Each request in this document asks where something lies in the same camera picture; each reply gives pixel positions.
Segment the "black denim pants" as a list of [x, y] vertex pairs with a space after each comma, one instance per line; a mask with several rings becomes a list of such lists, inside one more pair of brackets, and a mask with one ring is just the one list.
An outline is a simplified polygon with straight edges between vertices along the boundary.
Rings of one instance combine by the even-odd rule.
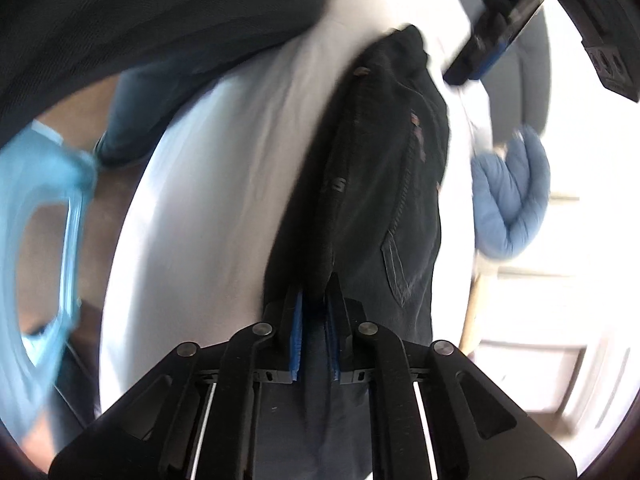
[[262, 390], [261, 479], [362, 479], [372, 468], [366, 384], [333, 377], [326, 286], [399, 338], [432, 340], [447, 107], [407, 26], [352, 62], [314, 135], [274, 242], [265, 304], [302, 304], [300, 372]]

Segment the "light blue plastic stool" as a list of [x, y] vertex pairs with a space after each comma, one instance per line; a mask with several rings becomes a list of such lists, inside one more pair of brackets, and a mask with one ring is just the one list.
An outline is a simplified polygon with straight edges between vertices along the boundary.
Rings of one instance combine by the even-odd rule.
[[15, 440], [48, 400], [77, 324], [96, 180], [92, 157], [36, 120], [1, 151], [1, 420]]

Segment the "dark grey headboard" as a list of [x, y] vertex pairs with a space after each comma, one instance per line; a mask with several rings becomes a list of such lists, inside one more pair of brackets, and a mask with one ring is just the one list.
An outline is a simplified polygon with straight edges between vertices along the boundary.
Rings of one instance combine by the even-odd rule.
[[482, 78], [489, 96], [492, 142], [506, 143], [521, 125], [543, 133], [549, 114], [551, 58], [540, 10]]

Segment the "rolled blue duvet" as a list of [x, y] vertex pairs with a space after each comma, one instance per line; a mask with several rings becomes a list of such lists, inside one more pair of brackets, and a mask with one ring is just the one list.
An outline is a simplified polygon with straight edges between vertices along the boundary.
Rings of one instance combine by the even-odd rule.
[[503, 261], [518, 256], [538, 234], [550, 196], [550, 165], [536, 130], [522, 125], [506, 154], [471, 160], [475, 247]]

